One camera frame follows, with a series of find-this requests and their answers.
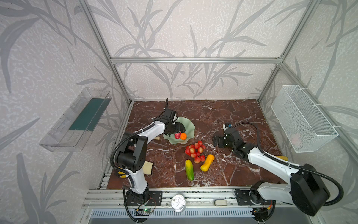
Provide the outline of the red fake strawberry apple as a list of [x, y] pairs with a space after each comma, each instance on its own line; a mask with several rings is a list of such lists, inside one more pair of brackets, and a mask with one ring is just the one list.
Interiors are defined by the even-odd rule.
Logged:
[[175, 139], [180, 139], [181, 133], [176, 133], [176, 134], [174, 135], [174, 137], [175, 137]]

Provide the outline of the small orange fake fruit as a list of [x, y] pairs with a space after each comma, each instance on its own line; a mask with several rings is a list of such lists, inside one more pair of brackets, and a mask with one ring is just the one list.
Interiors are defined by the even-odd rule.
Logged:
[[181, 133], [180, 139], [181, 139], [181, 140], [186, 140], [186, 139], [187, 139], [186, 133]]

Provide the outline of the red fake grape bunch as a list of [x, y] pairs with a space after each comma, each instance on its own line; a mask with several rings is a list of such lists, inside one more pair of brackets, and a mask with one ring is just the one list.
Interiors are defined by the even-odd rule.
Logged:
[[206, 156], [204, 155], [204, 151], [206, 146], [202, 141], [198, 141], [194, 144], [186, 146], [185, 154], [190, 156], [194, 163], [204, 162], [206, 160]]

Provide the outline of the yellow fake squash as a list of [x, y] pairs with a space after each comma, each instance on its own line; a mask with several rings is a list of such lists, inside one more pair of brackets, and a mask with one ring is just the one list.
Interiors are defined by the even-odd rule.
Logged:
[[211, 164], [213, 163], [214, 160], [215, 160], [215, 156], [212, 155], [212, 154], [209, 154], [209, 155], [206, 157], [206, 159], [205, 159], [203, 165], [201, 165], [201, 167], [200, 167], [201, 171], [207, 172], [207, 171], [209, 170], [209, 168], [210, 168], [210, 166], [211, 166]]

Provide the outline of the green yellow fake mango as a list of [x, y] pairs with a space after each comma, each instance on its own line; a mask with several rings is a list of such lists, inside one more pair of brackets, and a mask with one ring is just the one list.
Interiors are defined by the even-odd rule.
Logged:
[[194, 180], [194, 166], [191, 160], [185, 161], [186, 177], [189, 181]]

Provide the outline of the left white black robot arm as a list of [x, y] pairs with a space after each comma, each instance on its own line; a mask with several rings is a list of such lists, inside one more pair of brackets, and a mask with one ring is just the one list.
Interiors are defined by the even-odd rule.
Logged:
[[143, 171], [147, 145], [161, 134], [179, 138], [185, 132], [185, 128], [177, 119], [176, 112], [169, 108], [166, 100], [163, 112], [152, 118], [150, 125], [133, 133], [125, 132], [120, 143], [112, 151], [111, 167], [129, 179], [128, 193], [142, 201], [147, 201], [149, 198], [149, 186]]

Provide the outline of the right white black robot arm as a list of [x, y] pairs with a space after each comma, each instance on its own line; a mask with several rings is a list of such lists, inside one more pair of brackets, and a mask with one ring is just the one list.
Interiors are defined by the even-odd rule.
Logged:
[[229, 149], [239, 159], [269, 171], [284, 183], [259, 181], [249, 193], [236, 190], [237, 198], [255, 205], [279, 201], [294, 205], [309, 216], [315, 216], [322, 207], [335, 205], [343, 199], [344, 189], [338, 181], [317, 172], [309, 164], [294, 164], [264, 151], [260, 146], [259, 129], [256, 131], [256, 144], [253, 145], [244, 142], [236, 126], [225, 123], [223, 134], [212, 138], [213, 145]]

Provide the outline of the light green scalloped fruit bowl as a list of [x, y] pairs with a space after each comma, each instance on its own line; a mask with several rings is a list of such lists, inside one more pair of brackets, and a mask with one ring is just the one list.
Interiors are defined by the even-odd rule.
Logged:
[[186, 134], [186, 138], [185, 139], [181, 139], [181, 138], [176, 139], [174, 137], [174, 134], [171, 134], [171, 136], [163, 134], [162, 137], [165, 140], [169, 141], [172, 145], [176, 145], [179, 143], [184, 145], [184, 144], [188, 143], [188, 141], [194, 137], [195, 125], [192, 123], [192, 121], [190, 119], [185, 118], [185, 117], [178, 117], [176, 123], [181, 123], [184, 126], [184, 128], [185, 128], [184, 133]]

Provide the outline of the pink object in basket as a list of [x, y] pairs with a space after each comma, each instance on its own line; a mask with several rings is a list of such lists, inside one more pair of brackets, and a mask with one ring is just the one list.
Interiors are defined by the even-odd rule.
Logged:
[[299, 133], [291, 135], [290, 141], [294, 148], [300, 148], [303, 145], [301, 135]]

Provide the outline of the round clear lid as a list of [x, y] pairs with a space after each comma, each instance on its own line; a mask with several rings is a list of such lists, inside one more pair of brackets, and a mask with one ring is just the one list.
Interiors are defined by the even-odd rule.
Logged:
[[175, 195], [171, 199], [171, 207], [176, 213], [182, 212], [186, 208], [185, 197], [181, 194]]

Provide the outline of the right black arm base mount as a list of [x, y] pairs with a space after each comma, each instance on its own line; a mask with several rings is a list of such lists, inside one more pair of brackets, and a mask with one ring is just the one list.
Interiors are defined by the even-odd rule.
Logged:
[[257, 205], [263, 207], [269, 207], [272, 205], [272, 201], [265, 200], [258, 191], [258, 188], [263, 181], [257, 182], [255, 185], [251, 186], [249, 190], [235, 189], [234, 194], [238, 205]]

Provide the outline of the grey clip on rail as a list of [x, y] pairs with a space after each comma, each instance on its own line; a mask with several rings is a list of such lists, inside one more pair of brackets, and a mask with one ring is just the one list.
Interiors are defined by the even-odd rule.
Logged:
[[227, 206], [227, 201], [225, 199], [217, 199], [214, 201], [214, 205], [218, 207]]

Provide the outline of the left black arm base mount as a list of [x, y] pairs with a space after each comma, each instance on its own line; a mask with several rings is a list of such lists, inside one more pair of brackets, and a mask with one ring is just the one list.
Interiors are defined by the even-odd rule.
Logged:
[[162, 203], [163, 191], [146, 189], [143, 194], [135, 193], [129, 190], [125, 194], [125, 201], [127, 206], [136, 206], [148, 204], [150, 206], [160, 206]]

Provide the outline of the aluminium front rail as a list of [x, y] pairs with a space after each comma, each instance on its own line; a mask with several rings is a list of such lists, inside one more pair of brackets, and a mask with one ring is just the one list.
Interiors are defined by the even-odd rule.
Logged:
[[[171, 207], [171, 200], [180, 194], [185, 198], [187, 208], [217, 208], [216, 200], [225, 200], [228, 208], [253, 208], [255, 204], [250, 200], [236, 198], [235, 189], [244, 192], [249, 186], [221, 186], [221, 187], [187, 187], [187, 188], [152, 188], [151, 191], [162, 191], [162, 197], [156, 200], [161, 205], [157, 209]], [[118, 209], [124, 208], [123, 191], [121, 189], [89, 190], [81, 206], [82, 209]]]

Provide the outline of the clear plastic wall bin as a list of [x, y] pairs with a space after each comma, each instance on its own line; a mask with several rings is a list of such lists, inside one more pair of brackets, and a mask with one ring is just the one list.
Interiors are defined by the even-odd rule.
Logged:
[[39, 145], [50, 152], [81, 152], [111, 100], [110, 91], [84, 88]]

